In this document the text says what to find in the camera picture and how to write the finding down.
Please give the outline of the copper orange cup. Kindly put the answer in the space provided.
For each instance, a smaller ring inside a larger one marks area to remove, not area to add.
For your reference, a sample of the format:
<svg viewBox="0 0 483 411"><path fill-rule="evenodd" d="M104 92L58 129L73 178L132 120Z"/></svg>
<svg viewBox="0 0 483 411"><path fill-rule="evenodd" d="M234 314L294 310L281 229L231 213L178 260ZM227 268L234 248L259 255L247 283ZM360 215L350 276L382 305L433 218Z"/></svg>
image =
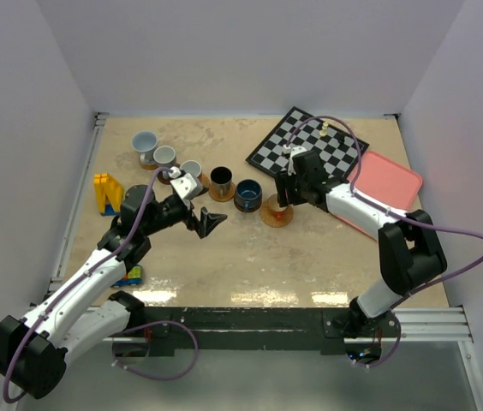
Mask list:
<svg viewBox="0 0 483 411"><path fill-rule="evenodd" d="M293 207L291 205L280 206L277 202L277 194L273 194L268 198L267 205L271 212L271 216L277 221L289 223L293 219Z"/></svg>

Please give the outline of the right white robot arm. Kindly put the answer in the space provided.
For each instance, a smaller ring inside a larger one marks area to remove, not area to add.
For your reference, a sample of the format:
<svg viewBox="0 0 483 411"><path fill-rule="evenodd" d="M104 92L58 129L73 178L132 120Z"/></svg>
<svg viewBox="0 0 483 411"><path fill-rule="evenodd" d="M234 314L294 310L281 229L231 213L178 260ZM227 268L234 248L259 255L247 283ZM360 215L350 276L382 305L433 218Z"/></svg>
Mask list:
<svg viewBox="0 0 483 411"><path fill-rule="evenodd" d="M287 168L275 177L281 207L308 203L354 224L379 245L381 278L349 304L344 332L369 336L379 318L415 291L444 273L447 261L438 235L422 211L391 208L355 189L348 180L330 177L317 152L284 146Z"/></svg>

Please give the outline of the white floral mug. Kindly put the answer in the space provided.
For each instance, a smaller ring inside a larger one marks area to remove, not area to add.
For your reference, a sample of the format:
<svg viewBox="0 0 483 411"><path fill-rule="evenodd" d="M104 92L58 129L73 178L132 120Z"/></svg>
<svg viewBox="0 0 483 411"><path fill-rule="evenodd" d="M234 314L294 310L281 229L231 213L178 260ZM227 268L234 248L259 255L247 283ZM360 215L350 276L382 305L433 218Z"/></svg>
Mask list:
<svg viewBox="0 0 483 411"><path fill-rule="evenodd" d="M202 166L196 160L187 160L180 165L180 169L190 174L194 179L201 180Z"/></svg>

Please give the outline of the dark blue cup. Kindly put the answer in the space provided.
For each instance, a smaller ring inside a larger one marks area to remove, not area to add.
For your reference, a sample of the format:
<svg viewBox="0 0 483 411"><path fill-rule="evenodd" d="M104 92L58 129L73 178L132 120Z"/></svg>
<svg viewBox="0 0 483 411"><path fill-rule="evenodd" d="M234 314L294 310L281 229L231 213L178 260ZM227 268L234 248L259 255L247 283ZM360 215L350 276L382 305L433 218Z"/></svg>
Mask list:
<svg viewBox="0 0 483 411"><path fill-rule="evenodd" d="M237 184L234 198L242 198L245 200L262 200L262 195L262 187L257 181L253 179L245 179Z"/></svg>

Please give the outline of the dark walnut coaster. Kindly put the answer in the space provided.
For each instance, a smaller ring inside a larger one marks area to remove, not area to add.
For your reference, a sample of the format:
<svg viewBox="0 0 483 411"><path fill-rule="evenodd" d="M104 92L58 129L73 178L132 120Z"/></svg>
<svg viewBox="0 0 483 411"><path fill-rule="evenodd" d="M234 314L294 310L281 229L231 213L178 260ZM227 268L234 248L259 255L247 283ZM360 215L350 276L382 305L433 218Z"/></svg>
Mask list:
<svg viewBox="0 0 483 411"><path fill-rule="evenodd" d="M261 207L262 200L245 200L242 198L234 198L233 203L238 211L243 213L252 213L257 211Z"/></svg>
<svg viewBox="0 0 483 411"><path fill-rule="evenodd" d="M157 179L164 185L170 185L172 180L178 178L182 175L182 170L180 169L180 164L173 164L170 169L174 171L174 177L170 177L168 171L159 171Z"/></svg>

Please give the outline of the large woven rattan coaster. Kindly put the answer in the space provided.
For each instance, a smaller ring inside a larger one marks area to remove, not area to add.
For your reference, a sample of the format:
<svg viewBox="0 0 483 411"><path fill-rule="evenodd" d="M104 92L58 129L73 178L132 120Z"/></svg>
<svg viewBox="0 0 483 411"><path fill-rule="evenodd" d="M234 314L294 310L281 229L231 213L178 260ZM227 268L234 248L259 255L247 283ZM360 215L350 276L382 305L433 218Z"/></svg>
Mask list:
<svg viewBox="0 0 483 411"><path fill-rule="evenodd" d="M272 228L283 228L292 222L294 210L291 205L280 206L277 194L273 194L262 203L259 216L266 225Z"/></svg>

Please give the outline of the grey white mug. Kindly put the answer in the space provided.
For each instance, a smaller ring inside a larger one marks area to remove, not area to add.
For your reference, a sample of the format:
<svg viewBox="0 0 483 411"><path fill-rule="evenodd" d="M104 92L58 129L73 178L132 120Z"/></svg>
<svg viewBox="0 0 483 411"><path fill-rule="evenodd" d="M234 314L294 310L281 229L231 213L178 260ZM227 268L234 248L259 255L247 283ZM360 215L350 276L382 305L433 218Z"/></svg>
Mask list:
<svg viewBox="0 0 483 411"><path fill-rule="evenodd" d="M176 165L176 150L172 146L160 146L153 152L157 168L170 168Z"/></svg>

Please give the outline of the black maroon cup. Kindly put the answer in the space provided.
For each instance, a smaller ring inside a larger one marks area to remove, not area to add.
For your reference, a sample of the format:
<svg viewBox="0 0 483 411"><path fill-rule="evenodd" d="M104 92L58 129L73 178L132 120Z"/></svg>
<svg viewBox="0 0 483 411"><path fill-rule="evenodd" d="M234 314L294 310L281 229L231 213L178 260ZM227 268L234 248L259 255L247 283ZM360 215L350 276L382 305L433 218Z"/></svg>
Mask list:
<svg viewBox="0 0 483 411"><path fill-rule="evenodd" d="M221 195L224 195L232 183L232 172L225 166L218 166L211 171L210 179L211 184L215 186Z"/></svg>

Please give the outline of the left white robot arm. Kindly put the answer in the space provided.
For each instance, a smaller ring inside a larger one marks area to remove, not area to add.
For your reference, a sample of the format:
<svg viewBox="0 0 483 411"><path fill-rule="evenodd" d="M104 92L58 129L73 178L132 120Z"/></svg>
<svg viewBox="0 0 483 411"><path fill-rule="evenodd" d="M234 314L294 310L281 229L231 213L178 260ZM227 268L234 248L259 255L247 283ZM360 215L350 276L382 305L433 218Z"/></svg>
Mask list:
<svg viewBox="0 0 483 411"><path fill-rule="evenodd" d="M9 386L40 399L58 385L68 367L109 335L139 334L145 325L143 303L124 292L114 294L94 313L89 306L148 253L150 237L177 223L207 237L226 215L201 209L194 214L196 190L182 178L180 188L158 202L147 185L131 187L118 216L83 266L52 296L20 319L0 322L0 374L3 399L15 402Z"/></svg>

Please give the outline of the small woven rattan coaster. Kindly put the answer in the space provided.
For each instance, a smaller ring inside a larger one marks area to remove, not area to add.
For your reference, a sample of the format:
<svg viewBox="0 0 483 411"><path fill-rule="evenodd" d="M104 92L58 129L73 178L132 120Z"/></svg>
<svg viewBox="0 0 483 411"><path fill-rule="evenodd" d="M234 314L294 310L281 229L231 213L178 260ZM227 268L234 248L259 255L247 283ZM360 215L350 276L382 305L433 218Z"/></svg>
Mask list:
<svg viewBox="0 0 483 411"><path fill-rule="evenodd" d="M211 182L210 182L209 177L204 173L201 173L198 176L198 180L199 180L200 185L201 185L201 190L198 193L198 196L201 196L201 195L206 194L209 191L210 186L211 186Z"/></svg>

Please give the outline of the light blue cup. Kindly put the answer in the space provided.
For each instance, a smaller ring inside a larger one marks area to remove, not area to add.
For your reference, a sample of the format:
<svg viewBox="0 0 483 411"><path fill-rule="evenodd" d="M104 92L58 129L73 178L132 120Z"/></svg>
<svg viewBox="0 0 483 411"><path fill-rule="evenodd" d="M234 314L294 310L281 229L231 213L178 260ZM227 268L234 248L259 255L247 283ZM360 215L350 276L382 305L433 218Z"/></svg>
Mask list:
<svg viewBox="0 0 483 411"><path fill-rule="evenodd" d="M153 152L158 147L158 137L151 131L136 133L131 141L132 147L139 155L139 160L153 161Z"/></svg>

